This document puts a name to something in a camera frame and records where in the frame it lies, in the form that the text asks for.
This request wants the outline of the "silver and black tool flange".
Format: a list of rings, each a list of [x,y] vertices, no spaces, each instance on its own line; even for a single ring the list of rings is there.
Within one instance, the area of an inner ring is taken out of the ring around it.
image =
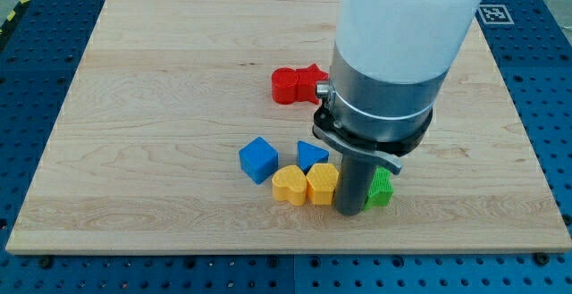
[[[397,175],[400,158],[423,139],[447,73],[412,82],[376,79],[356,70],[333,49],[329,79],[316,85],[322,103],[313,133],[342,154],[341,171],[381,166]]]

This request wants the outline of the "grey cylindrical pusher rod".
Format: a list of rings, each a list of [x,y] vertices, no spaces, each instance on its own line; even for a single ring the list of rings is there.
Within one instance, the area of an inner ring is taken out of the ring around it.
[[[377,165],[344,154],[333,206],[345,216],[359,214],[366,202]]]

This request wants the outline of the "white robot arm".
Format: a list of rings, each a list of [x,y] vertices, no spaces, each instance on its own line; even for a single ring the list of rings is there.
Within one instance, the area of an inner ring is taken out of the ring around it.
[[[376,169],[399,173],[482,0],[341,0],[314,135],[342,155],[333,204],[358,214]]]

